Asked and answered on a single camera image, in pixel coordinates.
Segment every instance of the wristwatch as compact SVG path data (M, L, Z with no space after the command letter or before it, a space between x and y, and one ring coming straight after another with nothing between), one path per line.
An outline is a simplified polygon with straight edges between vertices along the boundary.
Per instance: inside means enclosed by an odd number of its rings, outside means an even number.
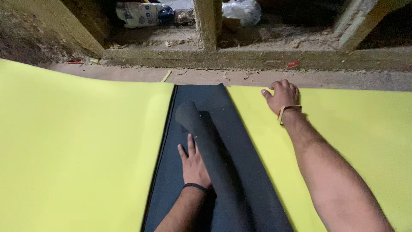
M302 105L291 105L291 106L282 106L281 107L281 110L279 111L279 117L278 117L278 122L279 122L279 125L283 125L282 124L282 116L283 116L283 112L286 110L286 109L297 109L299 112L302 112Z

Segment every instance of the black wristband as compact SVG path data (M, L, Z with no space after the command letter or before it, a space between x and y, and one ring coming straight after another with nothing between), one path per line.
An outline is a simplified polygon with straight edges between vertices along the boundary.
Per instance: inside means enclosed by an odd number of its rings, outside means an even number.
M182 189L184 189L185 187L189 187L189 186L190 187L196 187L196 188L202 190L202 192L206 193L206 195L209 193L209 190L207 188L205 188L201 185L195 184L195 183L187 183L187 184L183 185Z

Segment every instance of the yellow foam strip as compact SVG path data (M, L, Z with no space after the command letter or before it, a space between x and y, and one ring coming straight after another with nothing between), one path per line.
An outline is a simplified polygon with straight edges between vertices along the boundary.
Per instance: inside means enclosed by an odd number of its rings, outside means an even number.
M326 231L260 87L227 90L296 231ZM395 231L412 224L412 92L301 89L303 112L359 172Z
M0 70L0 231L139 231L173 84Z
M170 74L172 73L172 71L168 70L166 73L166 76L163 77L163 79L160 82L165 82L166 79L170 76Z

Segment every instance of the forearm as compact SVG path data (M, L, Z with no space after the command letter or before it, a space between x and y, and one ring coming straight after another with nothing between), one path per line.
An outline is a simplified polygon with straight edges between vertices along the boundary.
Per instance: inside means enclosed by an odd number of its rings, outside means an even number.
M283 124L313 204L329 231L391 231L369 187L352 166L295 110Z
M205 193L195 187L182 189L172 209L159 224L156 232L190 231L205 200Z

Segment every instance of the hairy arm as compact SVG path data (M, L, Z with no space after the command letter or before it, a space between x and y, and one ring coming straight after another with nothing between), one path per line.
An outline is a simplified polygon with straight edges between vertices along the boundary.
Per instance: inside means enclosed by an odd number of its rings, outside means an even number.
M178 151L182 158L185 184L194 183L207 189L213 188L202 156L191 134L187 136L187 148L189 155L186 154L182 145L178 145ZM206 193L196 187L183 188L179 198L157 226L155 232L191 231L205 198Z
M274 96L262 90L270 109L299 103L299 90L287 80L274 82ZM393 231L373 193L356 170L295 109L282 122L295 149L313 205L328 231Z

